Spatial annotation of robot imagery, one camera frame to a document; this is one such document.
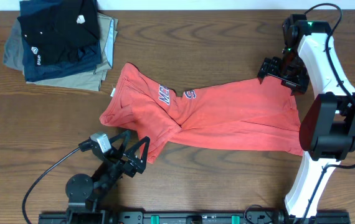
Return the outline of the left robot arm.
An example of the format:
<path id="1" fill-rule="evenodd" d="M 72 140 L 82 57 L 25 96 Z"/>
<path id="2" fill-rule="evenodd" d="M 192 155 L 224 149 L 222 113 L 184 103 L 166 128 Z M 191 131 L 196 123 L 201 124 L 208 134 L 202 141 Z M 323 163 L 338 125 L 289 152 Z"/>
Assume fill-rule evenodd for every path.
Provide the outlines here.
<path id="1" fill-rule="evenodd" d="M 102 163 L 92 176 L 76 174 L 67 182 L 67 223 L 113 223 L 111 213 L 98 206 L 122 175 L 134 177 L 146 169 L 150 138 L 127 148 L 129 140 L 129 131 L 112 138 L 100 132 L 79 144 L 82 152 L 91 150 Z"/>

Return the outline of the red t-shirt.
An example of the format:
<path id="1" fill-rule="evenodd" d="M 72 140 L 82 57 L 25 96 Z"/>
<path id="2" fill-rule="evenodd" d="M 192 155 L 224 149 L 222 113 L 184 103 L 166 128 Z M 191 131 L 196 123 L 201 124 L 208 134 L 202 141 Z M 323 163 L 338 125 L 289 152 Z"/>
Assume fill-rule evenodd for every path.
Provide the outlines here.
<path id="1" fill-rule="evenodd" d="M 100 122 L 149 137 L 149 162 L 168 142 L 207 149 L 303 153 L 295 98 L 273 77 L 188 90 L 177 96 L 127 63 Z"/>

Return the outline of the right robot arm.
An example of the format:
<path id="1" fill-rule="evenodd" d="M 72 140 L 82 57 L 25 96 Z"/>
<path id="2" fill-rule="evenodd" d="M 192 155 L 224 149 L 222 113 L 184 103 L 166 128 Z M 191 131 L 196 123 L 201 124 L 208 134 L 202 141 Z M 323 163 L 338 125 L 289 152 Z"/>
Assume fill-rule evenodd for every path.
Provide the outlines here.
<path id="1" fill-rule="evenodd" d="M 326 21 L 310 21 L 306 14 L 292 14 L 282 24 L 283 57 L 266 58 L 259 81 L 275 77 L 304 94 L 313 87 L 315 100 L 300 125 L 304 151 L 291 190 L 285 197 L 283 223 L 344 223 L 346 213 L 323 213 L 317 204 L 336 168 L 353 169 L 342 161 L 355 151 L 355 87 L 346 78 L 334 49 L 334 29 Z"/>

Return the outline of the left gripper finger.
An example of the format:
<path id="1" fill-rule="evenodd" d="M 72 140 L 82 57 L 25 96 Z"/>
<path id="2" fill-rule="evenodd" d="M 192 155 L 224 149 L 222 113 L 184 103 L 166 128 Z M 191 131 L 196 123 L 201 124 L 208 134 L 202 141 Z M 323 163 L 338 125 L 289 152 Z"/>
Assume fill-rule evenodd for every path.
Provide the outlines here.
<path id="1" fill-rule="evenodd" d="M 111 150 L 109 156 L 116 159 L 121 159 L 131 138 L 131 132 L 129 130 L 124 131 L 109 139 L 111 144 Z"/>
<path id="2" fill-rule="evenodd" d="M 148 136 L 139 140 L 136 144 L 131 146 L 124 152 L 130 164 L 146 165 L 150 138 Z"/>

